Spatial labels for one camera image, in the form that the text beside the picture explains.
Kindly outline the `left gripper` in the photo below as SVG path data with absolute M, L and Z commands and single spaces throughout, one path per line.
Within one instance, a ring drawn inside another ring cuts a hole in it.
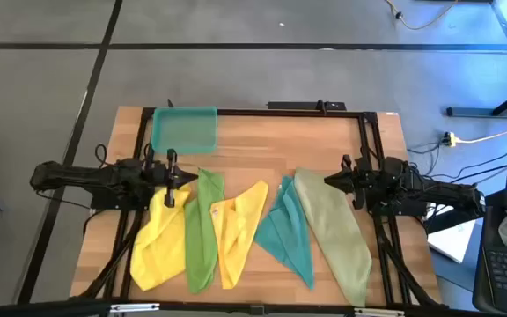
M 177 152 L 174 149 L 167 150 L 167 162 L 151 158 L 147 167 L 148 182 L 151 187 L 164 187 L 166 192 L 164 196 L 165 207 L 172 208 L 175 204 L 173 191 L 177 178 Z M 196 181 L 198 175 L 178 168 L 178 186 L 182 187 L 192 181 Z

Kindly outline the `large yellow microfiber towel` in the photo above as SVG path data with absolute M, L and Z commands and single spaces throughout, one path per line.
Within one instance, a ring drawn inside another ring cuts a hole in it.
M 164 203 L 167 190 L 160 188 L 150 201 L 149 221 L 136 235 L 130 275 L 142 291 L 151 290 L 182 273 L 185 260 L 185 204 L 191 187 L 173 191 L 174 206 Z

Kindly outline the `black mounting bar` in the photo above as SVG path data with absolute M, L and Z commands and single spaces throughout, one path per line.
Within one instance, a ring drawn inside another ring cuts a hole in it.
M 317 111 L 346 111 L 343 102 L 339 101 L 270 101 L 268 109 L 280 110 L 317 110 Z

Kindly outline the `black desk foot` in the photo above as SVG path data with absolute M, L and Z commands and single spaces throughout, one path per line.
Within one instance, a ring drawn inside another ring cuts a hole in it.
M 448 107 L 445 112 L 450 117 L 507 119 L 507 100 L 495 108 Z

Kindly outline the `black aluminium table frame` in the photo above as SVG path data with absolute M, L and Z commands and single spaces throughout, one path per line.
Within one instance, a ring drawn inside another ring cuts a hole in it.
M 305 167 L 327 176 L 340 167 L 343 154 L 359 156 L 361 147 L 360 124 L 367 123 L 366 135 L 372 147 L 380 134 L 386 156 L 408 159 L 403 140 L 400 117 L 396 113 L 346 113 L 329 111 L 327 116 L 317 111 L 299 110 L 248 110 L 220 109 L 218 116 L 217 150 L 211 155 L 179 155 L 182 169 L 193 170 L 194 165 L 224 174 L 225 197 L 234 197 L 250 188 L 257 180 L 269 185 L 267 213 L 275 199 L 277 186 L 286 173 Z M 107 161 L 142 157 L 144 144 L 150 139 L 148 117 L 153 108 L 119 107 L 108 141 Z M 94 217 L 87 225 L 77 269 L 71 284 L 70 295 L 85 291 L 91 281 L 104 268 L 113 252 L 119 225 L 132 223 L 134 212 L 120 220 L 118 210 L 107 210 Z M 377 242 L 373 221 L 365 209 L 354 210 L 372 256 L 372 271 L 367 289 L 367 306 L 385 306 L 386 297 L 380 271 Z M 433 269 L 430 250 L 422 226 L 411 217 L 397 217 L 403 258 L 423 289 L 437 302 L 442 302 Z M 141 291 L 125 277 L 125 256 L 114 276 L 113 296 L 128 295 L 128 299 L 159 301 L 160 308 L 214 308 L 214 305 L 237 311 L 245 308 L 264 313 L 280 311 L 325 311 L 341 308 L 349 303 L 334 280 L 317 241 L 312 236 L 312 254 L 316 285 L 310 291 L 294 273 L 273 256 L 253 243 L 246 266 L 237 286 L 223 290 L 219 268 L 208 290 L 200 294 L 188 291 L 184 274 L 168 280 L 150 291 Z

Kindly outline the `teal plastic bin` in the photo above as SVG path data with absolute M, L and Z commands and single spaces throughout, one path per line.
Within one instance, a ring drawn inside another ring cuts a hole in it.
M 156 153 L 173 149 L 180 155 L 212 153 L 217 147 L 215 107 L 156 108 L 151 146 Z

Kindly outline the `silver metal bracket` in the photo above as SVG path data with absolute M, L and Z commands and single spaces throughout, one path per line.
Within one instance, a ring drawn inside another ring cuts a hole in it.
M 399 310 L 356 307 L 354 317 L 406 317 L 406 315 L 404 311 Z
M 109 313 L 141 313 L 158 311 L 159 303 L 131 303 L 131 304 L 113 304 L 110 306 Z

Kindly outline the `black overhead rig beam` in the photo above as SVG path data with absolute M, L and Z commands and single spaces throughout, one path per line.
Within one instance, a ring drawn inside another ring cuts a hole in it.
M 340 314 L 354 317 L 357 306 L 323 306 L 323 305 L 279 305 L 279 304 L 222 304 L 222 303 L 185 303 L 185 302 L 134 302 L 159 303 L 158 311 L 193 311 L 193 312 L 222 312 L 245 313 L 252 316 L 262 316 L 271 313 L 294 314 Z M 90 317 L 93 315 L 109 314 L 113 304 L 131 304 L 118 299 L 84 299 L 72 298 L 64 301 L 50 301 L 29 304 L 15 304 L 0 306 L 0 317 Z M 447 306 L 418 306 L 393 304 L 379 308 L 404 311 L 406 317 L 506 317 L 493 313 L 474 312 L 452 309 Z

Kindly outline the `yellow microfiber towel with tag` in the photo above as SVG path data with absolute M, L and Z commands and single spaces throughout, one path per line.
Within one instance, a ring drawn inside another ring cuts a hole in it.
M 233 289 L 239 282 L 267 196 L 267 182 L 257 181 L 236 197 L 210 206 L 220 277 L 225 290 Z

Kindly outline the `teal microfiber towel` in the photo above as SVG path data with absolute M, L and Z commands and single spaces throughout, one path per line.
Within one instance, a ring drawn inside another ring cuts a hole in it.
M 276 199 L 260 222 L 254 241 L 295 273 L 308 289 L 314 288 L 309 229 L 292 177 L 283 176 Z

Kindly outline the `olive microfiber towel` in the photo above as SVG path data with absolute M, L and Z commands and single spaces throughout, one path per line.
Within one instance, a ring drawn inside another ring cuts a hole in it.
M 293 178 L 305 217 L 344 298 L 353 306 L 366 303 L 371 252 L 346 195 L 314 171 L 299 168 Z

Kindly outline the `green microfiber towel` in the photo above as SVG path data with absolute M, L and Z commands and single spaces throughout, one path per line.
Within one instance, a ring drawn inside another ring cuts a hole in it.
M 210 207 L 224 200 L 224 177 L 200 169 L 196 190 L 195 197 L 185 206 L 186 276 L 193 294 L 208 289 L 214 279 L 217 241 Z

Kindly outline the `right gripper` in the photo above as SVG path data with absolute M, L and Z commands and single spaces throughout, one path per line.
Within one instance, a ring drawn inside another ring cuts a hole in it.
M 352 162 L 347 154 L 342 156 L 342 170 L 325 178 L 325 183 L 341 190 L 345 194 L 353 194 L 353 206 L 356 210 L 365 204 L 365 190 L 371 185 L 371 162 L 364 157 Z

